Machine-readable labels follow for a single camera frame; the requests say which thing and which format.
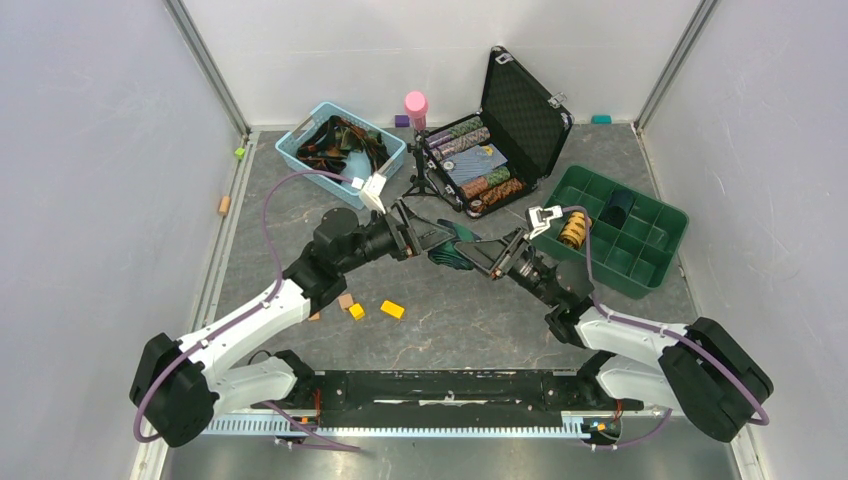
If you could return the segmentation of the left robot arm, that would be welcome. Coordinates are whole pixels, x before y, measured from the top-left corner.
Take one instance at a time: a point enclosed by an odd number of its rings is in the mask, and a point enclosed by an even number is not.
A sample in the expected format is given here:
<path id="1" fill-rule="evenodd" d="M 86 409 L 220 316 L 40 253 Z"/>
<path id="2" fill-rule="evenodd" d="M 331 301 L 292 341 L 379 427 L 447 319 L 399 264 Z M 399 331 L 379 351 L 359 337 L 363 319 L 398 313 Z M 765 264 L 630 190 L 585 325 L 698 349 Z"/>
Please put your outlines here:
<path id="1" fill-rule="evenodd" d="M 403 202 L 361 224 L 347 208 L 327 211 L 312 240 L 250 302 L 199 330 L 144 347 L 130 399 L 137 441 L 171 447 L 196 438 L 222 415 L 265 401 L 306 405 L 313 379 L 285 357 L 240 367 L 238 361 L 283 330 L 307 320 L 347 289 L 347 273 L 383 256 L 405 260 L 457 240 L 456 231 L 415 215 Z"/>

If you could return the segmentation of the green navy striped tie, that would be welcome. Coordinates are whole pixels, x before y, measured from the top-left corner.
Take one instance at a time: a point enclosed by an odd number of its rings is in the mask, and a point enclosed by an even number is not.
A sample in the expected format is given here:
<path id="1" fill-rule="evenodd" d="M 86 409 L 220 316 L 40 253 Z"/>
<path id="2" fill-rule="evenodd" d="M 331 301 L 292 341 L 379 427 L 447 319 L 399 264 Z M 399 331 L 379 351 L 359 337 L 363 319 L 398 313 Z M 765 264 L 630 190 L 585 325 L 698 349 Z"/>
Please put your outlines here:
<path id="1" fill-rule="evenodd" d="M 481 237 L 469 228 L 447 219 L 438 219 L 437 224 L 451 230 L 454 238 L 430 250 L 427 255 L 428 259 L 436 265 L 450 267 L 455 270 L 474 270 L 475 265 L 462 256 L 455 245 L 458 242 L 480 241 Z"/>

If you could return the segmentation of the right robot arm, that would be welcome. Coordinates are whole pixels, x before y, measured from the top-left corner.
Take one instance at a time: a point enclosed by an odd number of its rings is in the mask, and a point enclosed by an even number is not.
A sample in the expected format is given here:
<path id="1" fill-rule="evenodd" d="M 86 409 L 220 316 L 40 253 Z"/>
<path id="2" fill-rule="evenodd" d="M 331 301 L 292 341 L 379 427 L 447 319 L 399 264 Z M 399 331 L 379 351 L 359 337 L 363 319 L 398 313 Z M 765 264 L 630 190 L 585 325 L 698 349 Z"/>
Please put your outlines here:
<path id="1" fill-rule="evenodd" d="M 577 382 L 580 400 L 602 408 L 637 400 L 682 413 L 710 438 L 728 442 L 748 424 L 766 425 L 774 383 L 717 321 L 664 323 L 613 310 L 595 296 L 586 263 L 546 263 L 522 229 L 499 240 L 458 241 L 458 256 L 495 280 L 510 278 L 550 307 L 561 342 L 595 351 Z"/>

